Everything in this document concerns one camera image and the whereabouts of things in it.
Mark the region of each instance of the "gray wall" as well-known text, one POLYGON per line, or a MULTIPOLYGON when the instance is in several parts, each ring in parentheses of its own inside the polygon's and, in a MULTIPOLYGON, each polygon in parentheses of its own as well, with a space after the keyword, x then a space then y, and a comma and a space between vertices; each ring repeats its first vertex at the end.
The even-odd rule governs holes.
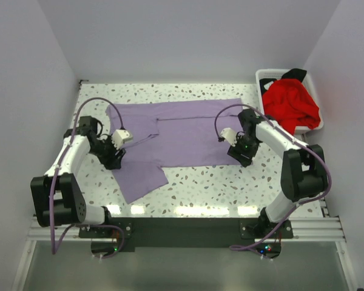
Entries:
POLYGON ((58 154, 76 78, 36 0, 0 0, 0 291, 33 213, 30 181, 58 154))
POLYGON ((339 0, 39 0, 92 82, 252 82, 302 67, 339 0))
POLYGON ((364 287, 364 0, 342 0, 306 68, 312 73, 325 128, 312 137, 333 174, 328 206, 342 220, 364 287))

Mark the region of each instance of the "terrazzo table surface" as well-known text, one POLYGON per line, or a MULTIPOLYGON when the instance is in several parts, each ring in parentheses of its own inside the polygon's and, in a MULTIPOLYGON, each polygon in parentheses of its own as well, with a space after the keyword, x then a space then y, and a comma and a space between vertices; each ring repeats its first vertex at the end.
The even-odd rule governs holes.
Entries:
MULTIPOLYGON (((74 114, 85 100, 96 96, 128 104, 241 98, 243 103, 259 108, 256 85, 250 84, 83 84, 74 114)), ((104 133, 108 133, 106 107, 103 101, 90 102, 81 110, 81 116, 99 119, 104 133)), ((112 216, 123 217, 257 217, 280 191, 281 159, 265 144, 260 145, 253 165, 247 168, 207 166, 163 170, 168 185, 131 204, 125 202, 112 173, 95 156, 85 157, 77 180, 87 203, 107 206, 112 216)), ((320 203, 301 206, 291 216, 295 217, 322 217, 320 203)))

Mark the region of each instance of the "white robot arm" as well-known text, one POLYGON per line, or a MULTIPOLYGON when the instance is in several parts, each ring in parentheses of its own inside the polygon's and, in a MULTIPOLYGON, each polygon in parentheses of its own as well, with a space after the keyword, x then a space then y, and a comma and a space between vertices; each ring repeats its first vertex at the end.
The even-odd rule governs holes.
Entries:
POLYGON ((76 175, 84 157, 91 153, 99 159, 106 169, 120 169, 121 159, 126 150, 122 146, 131 141, 133 136, 124 129, 115 130, 107 138, 99 138, 97 135, 99 121, 91 116, 83 116, 79 119, 79 126, 70 144, 72 129, 64 135, 63 147, 44 176, 35 177, 31 181, 36 217, 41 226, 49 226, 49 191, 55 170, 58 177, 55 184, 54 217, 55 225, 62 224, 103 224, 108 216, 105 207, 86 204, 85 199, 76 181, 76 175), (67 145, 69 149, 60 162, 67 145))
POLYGON ((264 142, 283 160, 281 192, 261 211, 261 225, 255 228, 258 235, 258 232, 264 232, 264 228, 269 228, 268 224, 280 222, 296 204, 317 196, 327 188, 328 180, 323 166, 296 144, 308 147, 322 160, 323 150, 319 145, 308 145, 296 139, 281 128, 277 121, 270 120, 272 125, 269 124, 252 109, 244 109, 238 118, 243 128, 242 132, 237 133, 226 128, 220 134, 220 141, 226 140, 231 145, 228 155, 240 161, 242 166, 249 166, 259 143, 264 142))

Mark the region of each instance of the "purple cloth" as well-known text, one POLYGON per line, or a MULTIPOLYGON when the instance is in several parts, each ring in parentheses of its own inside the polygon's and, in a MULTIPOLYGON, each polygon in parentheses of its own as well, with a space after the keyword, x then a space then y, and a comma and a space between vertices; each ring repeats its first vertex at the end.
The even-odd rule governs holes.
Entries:
MULTIPOLYGON (((214 118, 221 109, 241 103, 241 99, 163 102, 154 104, 116 104, 124 127, 133 134, 120 170, 112 173, 127 203, 168 183, 162 167, 235 165, 227 155, 229 144, 218 142, 214 118)), ((217 127, 241 130, 233 107, 221 114, 217 127)), ((112 106, 106 113, 110 132, 120 128, 112 106)))

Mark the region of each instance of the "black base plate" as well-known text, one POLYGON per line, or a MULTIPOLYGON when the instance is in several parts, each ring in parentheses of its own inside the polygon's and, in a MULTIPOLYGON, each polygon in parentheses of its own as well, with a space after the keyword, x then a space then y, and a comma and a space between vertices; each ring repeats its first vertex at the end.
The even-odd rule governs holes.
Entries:
MULTIPOLYGON (((249 245, 256 237, 248 235, 243 225, 257 218, 111 218, 109 224, 124 230, 123 252, 136 247, 229 247, 249 245)), ((112 231, 101 228, 81 229, 80 238, 111 238, 112 231)), ((282 238, 292 238, 292 231, 282 229, 282 238)))

